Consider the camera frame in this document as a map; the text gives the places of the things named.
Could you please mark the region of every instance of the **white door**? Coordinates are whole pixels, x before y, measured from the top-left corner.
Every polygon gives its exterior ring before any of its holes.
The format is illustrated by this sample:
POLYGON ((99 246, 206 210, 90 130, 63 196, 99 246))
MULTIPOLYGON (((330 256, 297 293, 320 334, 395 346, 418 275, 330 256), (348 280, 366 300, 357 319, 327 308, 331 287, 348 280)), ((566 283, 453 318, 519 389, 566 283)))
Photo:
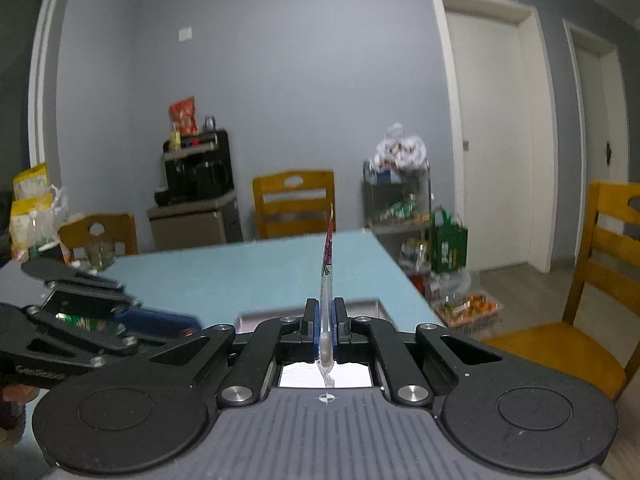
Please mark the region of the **white door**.
POLYGON ((467 267, 526 262, 532 221, 532 135, 514 25, 447 13, 465 143, 467 267))
MULTIPOLYGON (((614 180, 614 165, 620 163, 621 157, 626 157, 626 152, 621 149, 621 143, 616 143, 611 137, 612 117, 609 116, 607 108, 602 56, 576 47, 575 59, 582 90, 588 186, 591 180, 614 180)), ((624 227, 622 221, 604 216, 598 219, 598 224, 620 234, 624 227)))

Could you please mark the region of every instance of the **red snack bag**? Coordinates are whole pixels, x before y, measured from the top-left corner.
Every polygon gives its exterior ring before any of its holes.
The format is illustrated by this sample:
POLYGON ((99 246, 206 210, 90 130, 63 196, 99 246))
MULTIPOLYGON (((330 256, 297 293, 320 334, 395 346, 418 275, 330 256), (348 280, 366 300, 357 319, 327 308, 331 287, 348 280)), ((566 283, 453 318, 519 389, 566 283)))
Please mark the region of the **red snack bag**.
POLYGON ((187 97, 169 106, 169 118, 178 124, 181 136, 196 135, 196 101, 193 96, 187 97))

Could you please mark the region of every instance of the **light switch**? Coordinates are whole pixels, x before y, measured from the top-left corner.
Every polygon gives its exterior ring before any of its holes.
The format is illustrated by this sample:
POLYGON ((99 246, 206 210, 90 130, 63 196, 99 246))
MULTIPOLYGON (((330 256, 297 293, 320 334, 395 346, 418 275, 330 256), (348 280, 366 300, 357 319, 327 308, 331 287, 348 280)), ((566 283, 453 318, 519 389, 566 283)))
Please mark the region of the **light switch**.
POLYGON ((181 28, 178 31, 178 41, 187 41, 192 38, 191 27, 181 28))

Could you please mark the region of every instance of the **white paper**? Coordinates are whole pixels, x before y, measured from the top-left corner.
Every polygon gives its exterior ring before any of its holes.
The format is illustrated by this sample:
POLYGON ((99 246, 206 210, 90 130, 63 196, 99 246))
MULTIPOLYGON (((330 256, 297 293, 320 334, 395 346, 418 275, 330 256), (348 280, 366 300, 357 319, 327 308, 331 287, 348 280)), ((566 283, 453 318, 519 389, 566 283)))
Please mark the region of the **white paper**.
MULTIPOLYGON (((364 388, 372 386, 369 367, 357 363, 335 364, 329 373, 335 388, 364 388)), ((280 387, 324 388, 324 379, 315 363, 293 363, 282 368, 280 387)))

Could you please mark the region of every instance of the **door frame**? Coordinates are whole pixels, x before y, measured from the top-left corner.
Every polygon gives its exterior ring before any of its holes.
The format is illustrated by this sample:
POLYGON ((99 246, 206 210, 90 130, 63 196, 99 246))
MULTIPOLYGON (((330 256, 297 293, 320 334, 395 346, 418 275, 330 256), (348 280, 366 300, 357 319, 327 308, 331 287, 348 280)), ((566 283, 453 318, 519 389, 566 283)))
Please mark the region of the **door frame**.
POLYGON ((45 161, 44 79, 53 13, 58 0, 42 0, 31 51, 28 93, 29 160, 33 167, 45 161))
MULTIPOLYGON (((622 66, 620 65, 620 57, 618 48, 610 41, 593 34, 585 28, 579 27, 574 23, 563 19, 566 40, 569 45, 569 53, 571 55, 571 64, 574 69, 575 90, 578 96, 578 114, 580 116, 580 214, 578 216, 578 232, 575 239, 575 257, 578 257, 580 251, 580 240, 582 238, 582 229, 584 227, 584 214, 587 202, 587 135, 584 120, 584 102, 582 100, 582 84, 580 82, 580 70, 578 68, 578 58, 575 53, 576 46, 580 46, 585 50, 597 54, 601 62, 604 64, 603 70, 607 70, 606 77, 603 77, 603 85, 607 85, 609 91, 613 94, 609 95, 607 102, 607 122, 609 123, 609 135, 616 135, 620 142, 624 153, 622 156, 623 165, 620 167, 618 174, 614 175, 614 182, 629 181, 629 125, 626 114, 626 92, 625 81, 622 77, 622 66)), ((616 231, 622 234, 623 224, 616 225, 616 231)))
POLYGON ((465 175, 462 114, 446 12, 464 12, 518 27, 527 75, 534 159, 532 229, 528 262, 542 272, 549 272, 558 208, 558 125, 551 69, 538 10, 513 0, 433 0, 433 7, 442 44, 449 93, 456 213, 463 222, 465 175))

